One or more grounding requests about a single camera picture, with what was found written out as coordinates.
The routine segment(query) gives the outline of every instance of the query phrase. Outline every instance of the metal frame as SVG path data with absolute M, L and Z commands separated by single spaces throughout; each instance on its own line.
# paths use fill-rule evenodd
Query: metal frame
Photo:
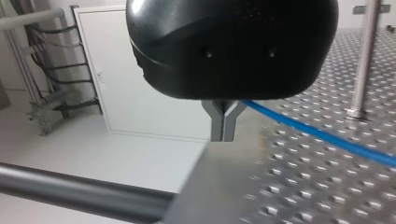
M 34 85 L 35 81 L 34 81 L 33 73 L 30 70 L 30 67 L 26 61 L 24 51 L 21 47 L 21 44 L 18 41 L 18 36 L 14 28 L 24 24 L 37 22 L 40 20 L 57 18 L 59 16 L 62 16 L 64 12 L 63 11 L 61 12 L 61 10 L 56 9 L 52 11 L 46 11 L 46 13 L 37 13 L 34 15 L 33 14 L 29 15 L 27 17 L 22 17 L 22 18 L 16 17 L 10 19 L 10 18 L 4 18 L 6 16 L 5 9 L 6 8 L 4 7 L 4 2 L 0 2 L 0 18 L 3 18 L 0 19 L 0 24 L 1 24 L 0 27 L 2 27 L 2 29 L 4 30 L 6 40 L 15 58 L 16 64 L 18 66 L 18 70 L 21 74 L 23 83 L 25 85 L 25 89 L 29 94 L 30 103 L 31 105 L 43 105 L 44 102 L 40 98 L 38 89 Z M 48 134 L 51 131 L 52 126 L 50 124 L 47 114 L 42 113 L 36 116 L 36 119 L 38 122 L 38 126 L 40 127 L 41 134 Z
M 14 31 L 15 28 L 21 27 L 23 25 L 46 21 L 55 18 L 61 18 L 64 16 L 64 10 L 61 8 L 39 11 L 35 13 L 30 13 L 21 16 L 15 17 L 7 17 L 6 15 L 7 5 L 4 1 L 0 1 L 0 31 L 5 32 L 6 40 L 10 46 L 10 50 L 12 55 L 15 58 L 16 64 L 18 66 L 19 72 L 23 79 L 23 83 L 25 85 L 25 89 L 27 90 L 30 98 L 30 105 L 32 107 L 31 112 L 28 113 L 30 115 L 30 119 L 36 119 L 38 122 L 38 126 L 41 130 L 42 135 L 47 135 L 52 130 L 52 121 L 49 118 L 48 111 L 59 105 L 66 105 L 68 99 L 74 99 L 71 96 L 75 96 L 78 98 L 78 94 L 69 94 L 71 92 L 76 93 L 75 90 L 64 90 L 60 85 L 56 83 L 51 83 L 49 85 L 49 89 L 54 91 L 54 93 L 46 99 L 42 99 L 40 97 L 39 90 L 35 87 L 35 80 L 32 71 L 26 61 L 26 56 L 34 53 L 34 49 L 31 47 L 23 48 L 18 41 L 18 36 Z M 45 46 L 37 46 L 38 49 L 44 49 Z M 86 59 L 86 52 L 83 48 L 84 58 Z M 92 85 L 95 93 L 95 98 L 97 97 L 97 92 L 95 87 Z M 68 111 L 62 111 L 62 115 L 65 119 L 70 118 L 70 114 Z

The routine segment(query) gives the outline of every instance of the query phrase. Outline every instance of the gray metal rod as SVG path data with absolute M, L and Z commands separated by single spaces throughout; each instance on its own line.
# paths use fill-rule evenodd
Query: gray metal rod
M 381 0 L 367 0 L 367 10 L 364 18 L 365 21 L 361 41 L 361 58 L 358 64 L 351 108 L 347 112 L 350 117 L 357 119 L 363 118 L 365 114 L 364 101 L 366 86 L 373 58 L 380 7 Z
M 0 192 L 102 217 L 154 223 L 173 193 L 62 175 L 0 162 Z
M 22 16 L 3 18 L 0 19 L 0 31 L 15 29 L 23 25 L 28 25 L 39 21 L 46 21 L 49 19 L 62 17 L 63 15 L 64 15 L 64 10 L 61 8 L 57 8 L 53 10 L 30 13 Z

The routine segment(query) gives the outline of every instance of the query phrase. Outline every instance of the perforated metal plate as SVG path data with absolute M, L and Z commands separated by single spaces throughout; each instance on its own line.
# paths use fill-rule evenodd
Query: perforated metal plate
M 265 104 L 350 141 L 396 153 L 396 36 L 378 35 L 367 120 L 347 118 L 359 51 L 360 34 L 340 31 L 309 90 Z M 167 224 L 396 223 L 396 169 L 251 113 L 238 121 L 234 143 L 209 145 Z M 260 140 L 251 131 L 257 123 Z

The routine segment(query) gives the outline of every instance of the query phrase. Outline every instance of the blue tube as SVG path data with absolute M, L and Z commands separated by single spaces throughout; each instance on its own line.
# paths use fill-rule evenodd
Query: blue tube
M 363 147 L 363 146 L 360 146 L 357 144 L 350 143 L 340 137 L 337 137 L 330 133 L 323 132 L 317 128 L 303 124 L 295 119 L 289 119 L 283 115 L 277 114 L 276 112 L 274 112 L 262 105 L 258 105 L 252 101 L 246 100 L 246 101 L 243 101 L 243 103 L 245 105 L 257 110 L 258 112 L 264 114 L 265 116 L 267 116 L 270 119 L 279 121 L 285 125 L 295 128 L 301 132 L 311 134 L 311 135 L 313 135 L 317 138 L 320 138 L 330 144 L 340 147 L 350 153 L 361 156 L 361 157 L 371 160 L 371 161 L 379 162 L 379 163 L 387 165 L 387 166 L 396 167 L 396 158 L 392 157 L 386 153 L 375 151 L 375 150 L 372 150 L 367 147 Z

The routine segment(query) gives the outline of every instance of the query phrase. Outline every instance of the black plastic housing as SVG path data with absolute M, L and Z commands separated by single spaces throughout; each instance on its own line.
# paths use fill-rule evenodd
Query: black plastic housing
M 336 32 L 336 0 L 129 0 L 134 55 L 183 99 L 286 98 L 308 88 Z

